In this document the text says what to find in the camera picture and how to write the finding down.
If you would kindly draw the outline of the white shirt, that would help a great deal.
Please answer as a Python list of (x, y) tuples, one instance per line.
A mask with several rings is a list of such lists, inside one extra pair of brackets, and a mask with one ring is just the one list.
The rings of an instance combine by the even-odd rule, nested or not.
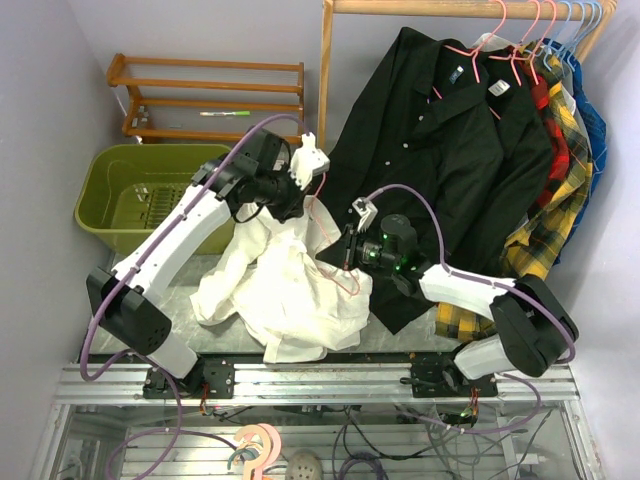
[(241, 214), (255, 217), (235, 225), (190, 298), (197, 321), (212, 326), (239, 315), (271, 364), (316, 361), (359, 345), (373, 281), (315, 259), (340, 236), (322, 202), (306, 197), (303, 216), (285, 223), (254, 204)]

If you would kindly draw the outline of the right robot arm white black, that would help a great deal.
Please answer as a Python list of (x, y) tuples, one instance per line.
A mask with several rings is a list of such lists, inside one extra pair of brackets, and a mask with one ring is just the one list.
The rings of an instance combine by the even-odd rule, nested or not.
[(349, 224), (317, 259), (345, 271), (359, 269), (390, 279), (408, 297), (461, 307), (491, 320), (496, 334), (459, 348), (440, 373), (442, 387), (459, 396), (476, 380), (517, 370), (541, 376), (575, 349), (579, 331), (540, 278), (474, 275), (430, 262), (418, 249), (417, 233), (403, 215), (385, 216), (378, 236)]

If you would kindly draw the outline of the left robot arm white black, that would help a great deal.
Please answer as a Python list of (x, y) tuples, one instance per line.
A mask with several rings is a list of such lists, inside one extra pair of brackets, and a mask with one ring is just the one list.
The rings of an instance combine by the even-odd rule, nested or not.
[(95, 333), (104, 329), (126, 346), (111, 363), (137, 355), (164, 371), (178, 395), (192, 397), (202, 389), (201, 357), (160, 310), (161, 294), (200, 245), (242, 206), (264, 205), (281, 221), (300, 215), (313, 177), (329, 166), (314, 134), (305, 132), (288, 165), (275, 169), (287, 142), (265, 126), (258, 123), (229, 152), (202, 164), (178, 204), (133, 253), (110, 271), (97, 267), (89, 274), (93, 317), (80, 354), (84, 380), (95, 381), (102, 374), (90, 372), (88, 361)]

